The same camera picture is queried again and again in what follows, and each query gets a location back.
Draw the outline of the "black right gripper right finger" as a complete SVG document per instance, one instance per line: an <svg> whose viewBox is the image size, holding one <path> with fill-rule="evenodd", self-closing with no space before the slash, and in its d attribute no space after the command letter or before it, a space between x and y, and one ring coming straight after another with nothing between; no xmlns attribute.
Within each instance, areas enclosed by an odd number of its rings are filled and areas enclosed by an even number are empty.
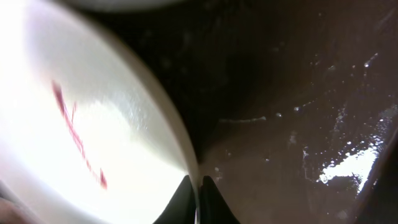
<svg viewBox="0 0 398 224"><path fill-rule="evenodd" d="M239 224L213 179L206 175L200 187L201 224Z"/></svg>

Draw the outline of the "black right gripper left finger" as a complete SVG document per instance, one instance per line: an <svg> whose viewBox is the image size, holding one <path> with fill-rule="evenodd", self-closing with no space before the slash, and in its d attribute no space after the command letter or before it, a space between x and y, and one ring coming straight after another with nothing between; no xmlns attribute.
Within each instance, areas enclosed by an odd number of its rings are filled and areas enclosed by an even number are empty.
<svg viewBox="0 0 398 224"><path fill-rule="evenodd" d="M154 224L194 224L195 212L195 194L186 175Z"/></svg>

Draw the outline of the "white stained plate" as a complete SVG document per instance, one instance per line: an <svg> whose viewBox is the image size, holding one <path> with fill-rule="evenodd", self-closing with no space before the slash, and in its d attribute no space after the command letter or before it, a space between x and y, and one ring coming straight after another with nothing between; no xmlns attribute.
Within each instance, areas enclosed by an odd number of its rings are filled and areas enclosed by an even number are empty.
<svg viewBox="0 0 398 224"><path fill-rule="evenodd" d="M149 67L57 1L1 2L1 190L34 223L154 223L182 184L190 137Z"/></svg>

